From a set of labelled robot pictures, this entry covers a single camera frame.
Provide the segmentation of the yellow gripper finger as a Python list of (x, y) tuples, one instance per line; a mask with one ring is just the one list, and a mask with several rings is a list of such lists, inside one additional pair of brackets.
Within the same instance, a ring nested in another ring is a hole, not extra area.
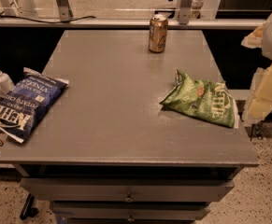
[(264, 24), (259, 25), (255, 30), (243, 38), (241, 45), (249, 49), (261, 48), (263, 45), (262, 38), (264, 28)]
[(244, 104), (242, 120), (245, 125), (257, 124), (272, 111), (272, 64), (258, 68), (253, 75), (249, 97)]

